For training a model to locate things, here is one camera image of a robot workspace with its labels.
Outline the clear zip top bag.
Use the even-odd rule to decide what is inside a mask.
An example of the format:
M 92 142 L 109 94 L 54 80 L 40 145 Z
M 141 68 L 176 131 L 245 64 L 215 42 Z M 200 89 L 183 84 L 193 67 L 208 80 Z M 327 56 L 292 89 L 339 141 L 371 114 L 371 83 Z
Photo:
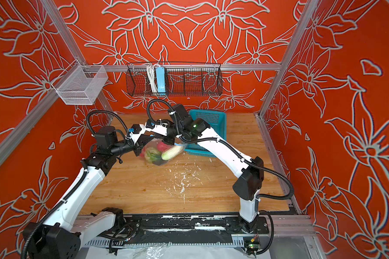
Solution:
M 151 140 L 143 149 L 142 153 L 140 154 L 140 158 L 143 159 L 145 162 L 145 158 L 144 158 L 144 153 L 145 153 L 145 150 L 148 148 L 148 147 L 155 147 L 157 148 L 157 144 L 159 142 L 162 142 L 161 139 L 153 139 Z M 175 143 L 174 145 L 184 145 L 185 147 L 187 146 L 187 144 L 183 144 L 183 143 Z M 156 165 L 156 166 L 162 166 L 162 165 L 165 165 L 169 162 L 170 160 L 162 160 L 158 163 L 154 163 L 154 164 L 151 164 L 151 165 Z

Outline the green cabbage toy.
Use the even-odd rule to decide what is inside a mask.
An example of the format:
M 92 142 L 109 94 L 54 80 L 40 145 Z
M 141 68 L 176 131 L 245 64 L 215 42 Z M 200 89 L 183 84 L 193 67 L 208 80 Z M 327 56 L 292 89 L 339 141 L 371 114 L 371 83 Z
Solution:
M 148 147 L 145 150 L 144 158 L 149 164 L 154 164 L 162 161 L 162 152 L 155 147 Z

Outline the red strawberry toy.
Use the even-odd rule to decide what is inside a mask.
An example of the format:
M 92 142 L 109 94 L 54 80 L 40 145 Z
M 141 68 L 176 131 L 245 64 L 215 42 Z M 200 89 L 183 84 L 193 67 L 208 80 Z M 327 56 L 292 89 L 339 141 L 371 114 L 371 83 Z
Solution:
M 167 144 L 165 144 L 165 143 L 163 143 L 163 142 L 159 142 L 159 143 L 157 144 L 157 149 L 158 149 L 160 152 L 165 152 L 165 151 L 167 151 L 169 148 L 170 148 L 170 145 L 167 145 Z

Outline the white radish toy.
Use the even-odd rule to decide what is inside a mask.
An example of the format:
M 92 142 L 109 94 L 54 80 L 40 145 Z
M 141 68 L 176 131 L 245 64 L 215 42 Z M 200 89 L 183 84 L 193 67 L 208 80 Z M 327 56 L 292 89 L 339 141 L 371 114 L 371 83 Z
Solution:
M 185 150 L 184 145 L 174 145 L 161 155 L 162 160 L 171 160 Z

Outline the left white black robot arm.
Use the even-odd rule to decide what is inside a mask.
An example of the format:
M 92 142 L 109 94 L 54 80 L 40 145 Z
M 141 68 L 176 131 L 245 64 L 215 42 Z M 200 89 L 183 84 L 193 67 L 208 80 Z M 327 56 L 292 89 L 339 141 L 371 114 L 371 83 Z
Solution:
M 90 220 L 75 224 L 84 204 L 108 175 L 112 166 L 123 154 L 134 152 L 139 155 L 152 136 L 146 132 L 158 131 L 155 123 L 135 124 L 124 131 L 113 126 L 105 126 L 95 131 L 90 118 L 100 111 L 87 114 L 85 121 L 96 139 L 96 151 L 81 160 L 82 169 L 72 185 L 37 223 L 29 223 L 23 231 L 25 244 L 23 259 L 73 259 L 89 241 L 113 227 L 126 225 L 123 214 L 118 209 L 108 209 Z

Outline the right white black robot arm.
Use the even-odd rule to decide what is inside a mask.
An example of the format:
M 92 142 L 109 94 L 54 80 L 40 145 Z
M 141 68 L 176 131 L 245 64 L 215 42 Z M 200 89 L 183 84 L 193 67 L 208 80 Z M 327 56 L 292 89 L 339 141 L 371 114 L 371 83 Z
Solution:
M 167 106 L 167 112 L 172 122 L 154 120 L 151 115 L 151 106 L 162 103 Z M 172 106 L 163 99 L 153 99 L 147 104 L 147 130 L 162 137 L 175 140 L 180 139 L 185 144 L 197 144 L 208 150 L 218 158 L 236 176 L 237 181 L 232 189 L 240 198 L 239 216 L 245 223 L 253 223 L 258 216 L 258 203 L 261 198 L 272 200 L 289 200 L 294 195 L 293 184 L 289 179 L 269 168 L 264 167 L 260 157 L 252 158 L 237 150 L 222 138 L 215 129 L 204 119 L 193 119 L 181 104 Z M 288 187 L 287 194 L 261 194 L 260 189 L 264 180 L 264 173 L 270 173 L 281 179 Z

